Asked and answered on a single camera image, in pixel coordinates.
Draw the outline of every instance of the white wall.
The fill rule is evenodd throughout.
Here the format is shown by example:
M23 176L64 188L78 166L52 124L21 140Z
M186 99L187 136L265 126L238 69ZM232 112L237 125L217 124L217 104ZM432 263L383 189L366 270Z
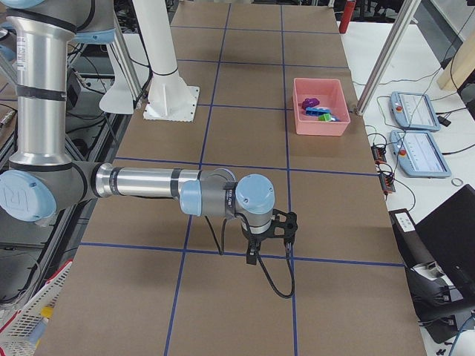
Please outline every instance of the white wall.
M445 20L458 33L467 20L474 6L467 6L466 0L431 0L434 6L439 10ZM460 33L460 38L466 40L475 30L475 12L468 20L467 24Z

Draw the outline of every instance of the white basket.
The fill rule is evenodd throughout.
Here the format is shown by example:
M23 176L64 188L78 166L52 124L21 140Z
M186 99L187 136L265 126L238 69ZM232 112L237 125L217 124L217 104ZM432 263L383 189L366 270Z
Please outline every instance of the white basket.
M54 307L56 304L72 263L73 261L67 261L22 310L16 312L0 329L0 356L33 355L36 345L28 338L43 319L41 310L45 306Z

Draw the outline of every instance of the blue tape line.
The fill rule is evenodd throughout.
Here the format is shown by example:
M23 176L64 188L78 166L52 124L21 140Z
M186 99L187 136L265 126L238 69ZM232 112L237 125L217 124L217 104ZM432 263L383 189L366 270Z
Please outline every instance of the blue tape line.
M112 248L129 248L132 250L183 252L181 248L171 248L171 247L124 245L124 244L119 244L119 243L89 243L89 242L80 242L79 244L81 246L93 246L93 247L112 247Z
M179 252L179 253L190 253L190 254L218 254L217 251L210 250L197 250L193 248L172 248L172 247L159 247L159 246L148 246L148 245L125 245L119 243L92 243L92 242L81 242L81 246L89 247L106 247L106 248L128 248L131 250L149 250L149 251L165 251L165 252ZM224 252L225 256L236 256L244 257L246 254L239 252ZM272 258L276 260L285 260L284 256L278 256L274 254L262 254L263 258ZM403 263L392 263L392 262L372 262L372 261L357 261L357 260L337 260L330 258L317 258L317 257L293 257L296 261L303 262L316 262L316 263L337 263L337 264L346 264L346 265L364 265L364 266L382 266L382 267L404 267Z
M226 28L228 27L229 14L230 13L231 13L231 4L229 4L229 6L228 6L228 14L226 16L226 23L224 24L223 40L221 41L220 56L219 56L219 61L217 63L217 68L216 68L216 77L214 78L213 93L212 93L212 96L211 96L211 105L210 105L210 108L209 108L208 119L206 121L206 129L205 129L205 137L204 137L204 140L203 140L203 146L201 148L200 165L199 165L200 169L203 165L203 158L205 156L206 142L208 140L209 126L211 124L211 115L212 115L212 112L213 112L214 95L216 94L217 79L218 79L219 74L220 74L221 59L223 58L224 42L226 40Z
M199 165L198 162L174 161L167 159L148 159L148 158L133 158L133 157L116 157L122 161L139 161L139 162L158 162L158 163L176 163L179 165Z
M281 44L282 44L282 75L284 81L284 119L285 119L285 154L286 154L286 174L287 174L287 205L289 211L292 211L292 195L290 186L290 149L289 149L289 125L287 123L287 89L286 89L286 76L285 76L285 50L284 50L284 9L281 6ZM290 265L295 275L295 261L294 250L290 251ZM292 295L292 330L293 330L293 342L294 342L294 356L298 356L298 330L297 330L297 302L296 293Z
M341 171L321 171L317 169L303 169L303 168L290 168L292 172L308 172L308 173L326 173L326 174L345 174L349 176L366 176L377 177L376 173L359 173L359 172L341 172Z
M208 59L177 59L179 62L203 62L203 63L223 63L225 65L278 65L277 63L254 63L254 62L228 62L228 61L211 61ZM335 66L335 65L290 65L287 67L308 67L308 68L329 68L329 69L350 69L349 67Z
M173 25L171 28L198 28L204 30L233 30L233 31L256 31L256 32L284 32L284 33L316 33L321 35L340 35L338 32L321 32L321 31L291 31L291 30L263 30L263 29L252 29L252 28L223 28L223 27L207 27L207 26L185 26L185 25Z
M363 177L377 177L376 173L359 173L359 172L342 172L342 171L324 171L320 169L303 169L303 168L279 168L279 167L263 167L259 165L231 165L228 163L210 163L210 162L187 162L174 161L167 159L152 159L152 158L134 158L134 157L116 157L116 159L124 161L140 161L140 162L157 162L157 163L174 163L183 165L201 165L210 167L235 167L235 168L250 168L250 169L266 169L270 171L287 171L290 172L304 172L304 173L321 173L321 174L343 174L348 176L363 176Z
M168 331L166 335L166 342L165 342L165 349L163 350L163 356L168 355L168 348L170 347L171 332L173 330L173 322L175 319L175 312L177 310L178 295L180 293L181 279L183 276L183 267L185 265L186 246L188 245L188 238L190 236L192 220L193 220L193 217L190 216L188 218L188 226L186 228L185 243L183 244L183 253L181 255L180 270L178 271L177 286L175 287L175 296L173 297L173 306L171 307L170 322L168 323Z

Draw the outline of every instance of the table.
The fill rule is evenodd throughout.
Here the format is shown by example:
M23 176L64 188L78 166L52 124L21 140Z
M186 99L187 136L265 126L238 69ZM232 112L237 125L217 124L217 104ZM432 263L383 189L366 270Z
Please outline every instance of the table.
M389 32L390 25L388 24L352 22L347 33L342 36L358 96L363 91L363 86L358 83L364 84L367 81ZM386 116L388 124L396 124L390 116L389 99L379 99L383 111L383 114L381 114L376 100L378 96L387 96L393 91L424 93L426 90L431 99L442 98L450 94L451 92L440 90L436 83L436 80L442 75L442 70L438 69L440 69L440 64L420 30L416 25L410 25L381 83L399 79L420 79L427 75L429 77L417 82L391 82L379 85L364 114L366 124L373 126L372 128L367 127L368 134L375 132L374 129L376 129L377 132L389 139L389 132L393 128L384 123L383 114ZM445 99L433 101L433 106L436 111L442 112L463 108L465 105L459 95L455 94ZM475 142L475 121L468 111L452 113L449 120L452 121L452 124L448 128L442 126L439 132L433 134L442 152L456 151ZM453 177L460 178L464 183L475 186L475 167L471 164L474 160L474 154L475 150L471 149L453 156L445 156L445 160L452 171L452 177L447 179L409 178L400 169L397 170L396 178L408 185L416 195L416 205L410 212L416 223L459 190L451 183ZM394 167L396 161L393 156L388 154L387 158L390 165ZM395 184L396 193L389 195L387 198L387 209L391 211L410 208L413 204L410 192L399 183L396 182ZM424 329L422 331L428 355L437 352L441 347L446 349L446 346L435 344ZM469 356L473 354L474 348L475 333L466 332L460 339L456 352L457 355Z
M340 78L356 102L333 11L181 2L172 33L181 76L201 88L195 119L137 112L115 164L268 176L276 207L298 215L295 296L245 264L238 222L219 256L205 221L176 203L112 197L36 355L425 355L362 118L339 138L295 134L295 76ZM263 244L285 291L283 252Z

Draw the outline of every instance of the pink plastic container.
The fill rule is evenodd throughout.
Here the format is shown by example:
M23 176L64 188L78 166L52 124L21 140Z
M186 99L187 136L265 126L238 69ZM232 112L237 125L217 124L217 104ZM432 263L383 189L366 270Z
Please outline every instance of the pink plastic container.
M340 122L318 121L315 116L305 115L302 102L306 98L320 100L318 106L330 109ZM347 103L337 79L294 78L294 112L299 135L341 136L350 123Z

